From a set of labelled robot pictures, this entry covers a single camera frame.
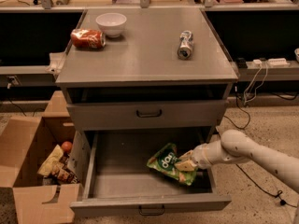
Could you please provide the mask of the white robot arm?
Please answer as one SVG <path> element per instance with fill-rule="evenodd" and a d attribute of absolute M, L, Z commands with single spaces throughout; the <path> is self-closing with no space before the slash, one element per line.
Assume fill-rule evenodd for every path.
<path fill-rule="evenodd" d="M 208 169 L 218 163 L 254 161 L 289 188 L 299 192 L 299 159 L 259 145 L 237 130 L 225 131 L 219 140 L 204 143 L 178 158 L 175 166 L 184 172 Z"/>

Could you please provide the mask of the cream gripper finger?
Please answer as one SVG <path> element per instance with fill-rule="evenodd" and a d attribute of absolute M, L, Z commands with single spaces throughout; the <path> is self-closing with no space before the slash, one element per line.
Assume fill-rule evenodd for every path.
<path fill-rule="evenodd" d="M 175 167 L 181 172 L 191 172 L 196 169 L 196 165 L 190 161 L 179 161 L 175 164 Z"/>
<path fill-rule="evenodd" d="M 184 153 L 183 155 L 181 155 L 181 156 L 179 157 L 179 160 L 180 160 L 180 161 L 189 160 L 189 159 L 191 158 L 191 156 L 192 156 L 192 152 L 193 152 L 193 150 L 189 150 L 189 151 L 187 151 L 186 153 Z"/>

